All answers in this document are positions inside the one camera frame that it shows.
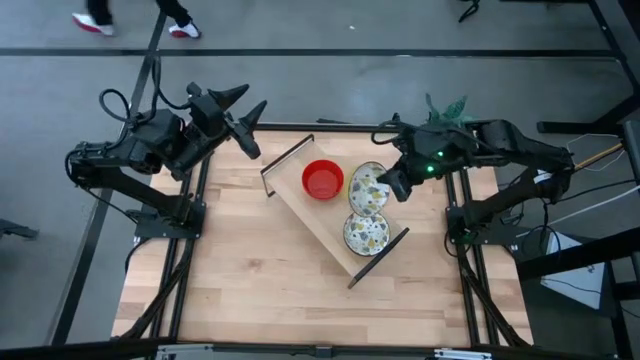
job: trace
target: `plate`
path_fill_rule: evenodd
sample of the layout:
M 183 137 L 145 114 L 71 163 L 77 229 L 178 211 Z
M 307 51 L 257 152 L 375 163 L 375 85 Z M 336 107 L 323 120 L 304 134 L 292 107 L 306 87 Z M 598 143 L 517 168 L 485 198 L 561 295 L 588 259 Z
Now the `plate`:
M 387 172 L 380 163 L 370 161 L 360 165 L 349 183 L 349 204 L 360 216 L 379 213 L 389 200 L 390 187 L 376 181 Z
M 351 214 L 344 223 L 344 241 L 358 255 L 373 256 L 389 243 L 389 223 L 380 214 Z

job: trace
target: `red bowl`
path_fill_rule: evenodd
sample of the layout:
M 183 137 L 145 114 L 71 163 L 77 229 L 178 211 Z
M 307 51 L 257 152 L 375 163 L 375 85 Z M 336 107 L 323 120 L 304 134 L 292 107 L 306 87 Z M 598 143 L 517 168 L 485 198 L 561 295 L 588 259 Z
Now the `red bowl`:
M 316 160 L 302 172 L 302 186 L 312 198 L 329 200 L 340 192 L 344 175 L 340 167 L 329 160 Z

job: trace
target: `wooden tray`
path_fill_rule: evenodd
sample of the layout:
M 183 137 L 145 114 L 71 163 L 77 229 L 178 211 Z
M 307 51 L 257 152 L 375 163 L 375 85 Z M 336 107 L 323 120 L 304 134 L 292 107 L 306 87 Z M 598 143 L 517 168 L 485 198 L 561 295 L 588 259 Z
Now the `wooden tray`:
M 301 180 L 304 168 L 321 159 L 335 162 L 344 173 L 342 190 L 335 198 L 327 201 L 309 196 Z M 327 155 L 314 142 L 313 135 L 309 135 L 263 171 L 268 196 L 274 192 L 278 194 L 352 277 L 356 277 L 374 259 L 374 256 L 361 256 L 353 252 L 343 238 L 344 223 L 353 213 L 348 199 L 349 182 L 360 165 L 350 161 L 348 157 Z M 389 224 L 389 238 L 393 239 L 389 244 L 395 245 L 396 237 L 404 236 L 406 231 L 384 210 L 380 214 Z M 385 253 L 383 250 L 377 257 L 383 257 Z

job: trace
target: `wooden tabletop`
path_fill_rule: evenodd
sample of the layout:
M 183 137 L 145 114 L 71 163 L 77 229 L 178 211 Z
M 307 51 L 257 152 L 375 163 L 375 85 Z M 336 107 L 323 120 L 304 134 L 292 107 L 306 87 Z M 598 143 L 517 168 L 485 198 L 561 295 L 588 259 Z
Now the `wooden tabletop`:
M 278 195 L 267 198 L 260 169 L 307 133 L 256 132 L 262 150 L 250 160 L 229 141 L 209 166 L 207 215 L 196 242 L 179 339 L 281 344 L 468 346 L 457 261 L 443 248 L 448 205 L 443 181 L 413 188 L 406 203 L 385 211 L 411 231 L 353 289 L 351 276 Z M 376 146 L 369 134 L 316 133 L 334 157 L 390 167 L 399 152 Z M 194 169 L 197 177 L 199 170 Z M 491 168 L 470 170 L 475 199 L 497 191 Z M 176 194 L 163 170 L 152 186 Z M 113 335 L 124 333 L 158 290 L 168 241 L 151 240 L 132 257 Z M 500 247 L 484 246 L 491 295 L 504 316 L 531 342 L 516 266 Z M 166 334 L 173 299 L 167 303 Z M 486 341 L 482 307 L 476 315 Z

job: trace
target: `person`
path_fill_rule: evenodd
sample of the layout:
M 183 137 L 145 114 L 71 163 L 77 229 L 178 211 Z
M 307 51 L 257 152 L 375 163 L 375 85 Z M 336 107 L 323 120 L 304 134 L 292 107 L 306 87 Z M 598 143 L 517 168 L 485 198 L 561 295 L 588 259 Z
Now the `person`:
M 160 11 L 172 17 L 176 24 L 169 28 L 169 33 L 174 37 L 200 37 L 200 30 L 195 26 L 187 9 L 183 8 L 178 0 L 156 0 Z M 101 33 L 105 36 L 115 34 L 113 18 L 109 11 L 109 0 L 87 0 L 88 14 L 73 13 L 73 21 L 80 28 Z

